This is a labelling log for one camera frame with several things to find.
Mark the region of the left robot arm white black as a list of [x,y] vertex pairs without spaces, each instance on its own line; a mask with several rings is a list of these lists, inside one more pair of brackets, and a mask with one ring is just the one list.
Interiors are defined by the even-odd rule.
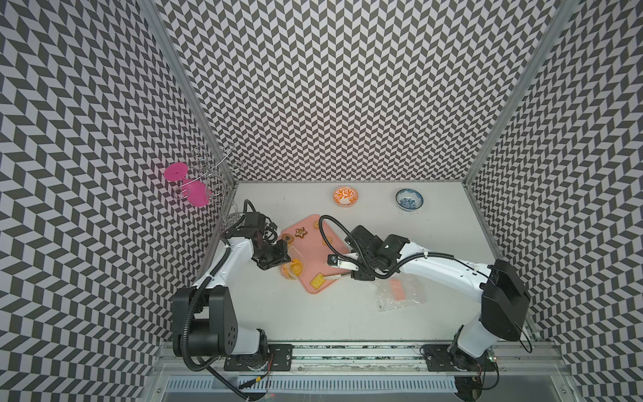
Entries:
[[248,370],[263,370],[271,360],[266,333],[243,328],[229,285],[237,270],[252,261],[262,271],[291,262],[277,225],[248,199],[239,219],[223,231],[222,256],[201,278],[172,297],[172,347],[189,370],[204,371],[218,358],[239,360]]

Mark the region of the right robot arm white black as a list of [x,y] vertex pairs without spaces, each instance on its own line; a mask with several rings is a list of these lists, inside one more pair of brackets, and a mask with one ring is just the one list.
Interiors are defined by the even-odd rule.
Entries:
[[361,225],[349,231],[327,214],[319,218],[318,226],[331,251],[328,264],[349,270],[356,281],[388,281],[397,274],[418,276],[480,304],[479,313],[458,329],[445,348],[447,361],[456,371],[482,369],[487,350],[499,340],[522,341],[531,298],[510,263],[462,261],[395,234],[382,240]]

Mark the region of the yellow cookies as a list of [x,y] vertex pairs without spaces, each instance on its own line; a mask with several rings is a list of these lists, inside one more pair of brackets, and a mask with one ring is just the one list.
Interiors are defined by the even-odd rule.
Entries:
[[303,264],[299,260],[293,260],[281,266],[281,274],[288,280],[296,280],[303,272]]

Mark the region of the yellow rectangular biscuit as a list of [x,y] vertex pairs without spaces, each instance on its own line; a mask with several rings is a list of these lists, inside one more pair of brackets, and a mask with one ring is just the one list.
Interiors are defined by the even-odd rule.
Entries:
[[326,277],[319,273],[311,280],[310,285],[314,290],[319,290],[326,281]]

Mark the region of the clear resealable bag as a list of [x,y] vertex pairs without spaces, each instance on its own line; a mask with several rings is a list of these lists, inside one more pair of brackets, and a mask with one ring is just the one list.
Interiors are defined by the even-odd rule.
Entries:
[[288,245],[287,251],[291,260],[281,265],[281,275],[287,280],[294,281],[304,271],[303,256],[293,245]]

